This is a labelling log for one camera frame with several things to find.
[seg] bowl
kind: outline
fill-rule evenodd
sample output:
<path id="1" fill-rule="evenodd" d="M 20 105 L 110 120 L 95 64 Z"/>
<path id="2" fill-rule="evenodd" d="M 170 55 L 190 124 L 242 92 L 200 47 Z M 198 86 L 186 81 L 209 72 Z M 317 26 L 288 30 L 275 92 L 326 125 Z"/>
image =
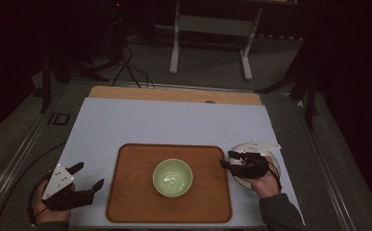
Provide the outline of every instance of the bowl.
<path id="1" fill-rule="evenodd" d="M 153 172 L 153 185 L 160 194 L 168 197 L 186 193 L 191 184 L 191 168 L 179 159 L 165 160 L 158 164 Z"/>

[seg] forearm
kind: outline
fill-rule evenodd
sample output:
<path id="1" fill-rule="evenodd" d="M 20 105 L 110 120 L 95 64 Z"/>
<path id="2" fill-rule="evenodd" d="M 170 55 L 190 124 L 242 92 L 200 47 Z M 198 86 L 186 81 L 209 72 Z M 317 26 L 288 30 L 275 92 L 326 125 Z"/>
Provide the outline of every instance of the forearm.
<path id="1" fill-rule="evenodd" d="M 284 193 L 260 199 L 260 212 L 269 230 L 305 230 L 299 211 Z"/>
<path id="2" fill-rule="evenodd" d="M 67 231 L 69 222 L 67 221 L 52 221 L 44 222 L 37 226 L 37 231 Z"/>

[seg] white metal leg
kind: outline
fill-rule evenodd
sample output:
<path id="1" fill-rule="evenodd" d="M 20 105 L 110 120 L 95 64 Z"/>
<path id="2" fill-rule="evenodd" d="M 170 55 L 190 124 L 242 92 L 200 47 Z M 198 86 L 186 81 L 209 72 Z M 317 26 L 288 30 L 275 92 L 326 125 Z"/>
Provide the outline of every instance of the white metal leg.
<path id="1" fill-rule="evenodd" d="M 174 45 L 173 45 L 173 53 L 171 54 L 171 63 L 170 63 L 170 73 L 176 74 L 177 73 L 177 66 L 179 64 L 179 19 L 180 19 L 180 0 L 176 1 L 176 18 L 174 20 Z"/>
<path id="2" fill-rule="evenodd" d="M 263 12 L 262 8 L 258 9 L 257 15 L 255 16 L 255 21 L 252 22 L 251 32 L 249 33 L 248 41 L 246 43 L 245 49 L 242 49 L 240 51 L 243 74 L 245 76 L 245 80 L 247 81 L 252 80 L 252 72 L 251 72 L 251 66 L 249 65 L 248 54 L 249 54 L 249 51 L 251 50 L 251 45 L 252 45 L 252 42 L 254 41 L 254 37 L 258 29 L 258 25 L 260 24 L 260 17 L 261 17 L 262 12 Z"/>

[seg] brown tray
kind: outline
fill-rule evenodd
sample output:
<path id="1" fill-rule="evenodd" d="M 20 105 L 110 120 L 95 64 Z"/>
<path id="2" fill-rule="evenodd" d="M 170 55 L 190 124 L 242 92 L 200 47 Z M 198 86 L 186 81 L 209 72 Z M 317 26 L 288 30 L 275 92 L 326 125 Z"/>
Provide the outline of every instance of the brown tray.
<path id="1" fill-rule="evenodd" d="M 191 188 L 179 197 L 165 197 L 153 186 L 155 167 L 180 159 L 192 169 Z M 223 223 L 232 215 L 227 173 L 216 146 L 128 143 L 117 157 L 107 218 L 115 223 Z"/>

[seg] hand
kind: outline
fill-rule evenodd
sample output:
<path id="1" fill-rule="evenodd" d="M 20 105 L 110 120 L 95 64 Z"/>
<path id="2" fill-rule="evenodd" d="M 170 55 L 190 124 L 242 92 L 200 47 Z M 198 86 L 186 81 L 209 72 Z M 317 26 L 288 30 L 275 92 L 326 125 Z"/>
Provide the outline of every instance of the hand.
<path id="1" fill-rule="evenodd" d="M 272 163 L 272 158 L 270 156 L 266 156 L 265 158 L 269 163 Z M 270 164 L 269 168 L 277 172 L 276 169 Z M 281 193 L 279 191 L 278 181 L 276 180 L 276 177 L 270 173 L 270 171 L 267 171 L 264 176 L 258 179 L 242 178 L 242 180 L 249 182 L 251 184 L 251 189 L 257 192 L 260 198 L 266 198 Z"/>
<path id="2" fill-rule="evenodd" d="M 48 180 L 45 180 L 37 188 L 37 204 L 34 207 L 37 225 L 51 221 L 69 221 L 71 210 L 51 211 L 42 203 L 42 194 L 44 193 L 44 189 L 47 184 Z"/>

